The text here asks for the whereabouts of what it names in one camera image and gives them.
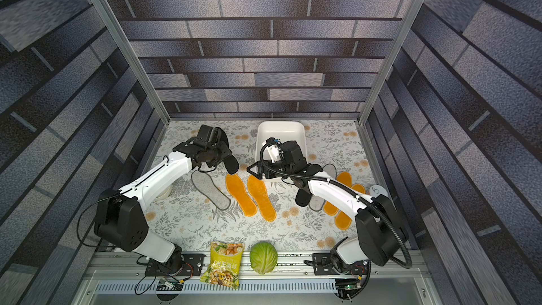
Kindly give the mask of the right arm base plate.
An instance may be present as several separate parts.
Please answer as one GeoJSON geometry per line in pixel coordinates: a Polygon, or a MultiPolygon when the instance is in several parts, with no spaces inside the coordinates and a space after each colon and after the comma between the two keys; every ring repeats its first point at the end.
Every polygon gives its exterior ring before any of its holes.
{"type": "Polygon", "coordinates": [[[313,253],[311,260],[305,260],[304,263],[313,268],[315,275],[343,275],[357,278],[368,275],[371,269],[368,261],[357,261],[349,265],[337,254],[330,252],[313,253]]]}

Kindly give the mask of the black insole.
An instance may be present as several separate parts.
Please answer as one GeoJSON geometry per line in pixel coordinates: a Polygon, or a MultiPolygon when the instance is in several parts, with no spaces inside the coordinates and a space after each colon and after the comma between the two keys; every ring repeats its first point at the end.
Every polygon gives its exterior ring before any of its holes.
{"type": "Polygon", "coordinates": [[[299,189],[296,194],[295,203],[297,206],[304,208],[309,205],[311,198],[312,194],[310,191],[306,191],[305,189],[299,189]]]}
{"type": "Polygon", "coordinates": [[[229,175],[235,175],[239,170],[239,163],[233,155],[226,157],[223,164],[229,175]]]}

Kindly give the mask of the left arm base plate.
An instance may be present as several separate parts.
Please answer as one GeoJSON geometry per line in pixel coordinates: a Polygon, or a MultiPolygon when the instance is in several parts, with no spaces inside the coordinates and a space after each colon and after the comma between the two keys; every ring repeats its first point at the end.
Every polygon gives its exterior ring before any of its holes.
{"type": "Polygon", "coordinates": [[[204,254],[173,254],[166,263],[151,258],[145,269],[145,276],[176,278],[200,276],[205,257],[204,254]]]}

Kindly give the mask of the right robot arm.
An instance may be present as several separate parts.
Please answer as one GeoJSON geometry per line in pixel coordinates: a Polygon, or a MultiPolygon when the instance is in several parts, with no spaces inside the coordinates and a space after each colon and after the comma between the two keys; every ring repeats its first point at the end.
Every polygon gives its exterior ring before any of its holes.
{"type": "Polygon", "coordinates": [[[392,261],[402,268],[412,267],[406,247],[408,234],[392,201],[385,195],[360,194],[332,178],[320,165],[310,164],[296,141],[268,138],[259,161],[247,172],[260,179],[291,179],[298,188],[296,204],[304,207],[313,196],[337,207],[355,223],[357,236],[346,238],[331,250],[336,270],[359,261],[384,266],[392,261]]]}

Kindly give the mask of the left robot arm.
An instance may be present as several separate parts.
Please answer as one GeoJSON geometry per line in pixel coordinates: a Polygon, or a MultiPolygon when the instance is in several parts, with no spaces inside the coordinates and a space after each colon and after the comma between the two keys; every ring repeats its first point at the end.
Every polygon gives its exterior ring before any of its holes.
{"type": "Polygon", "coordinates": [[[239,169],[227,135],[219,127],[202,125],[195,137],[174,147],[149,172],[118,190],[104,191],[97,202],[95,234],[158,263],[181,264],[181,248],[149,229],[145,211],[177,179],[203,164],[211,169],[223,164],[230,174],[239,169]]]}

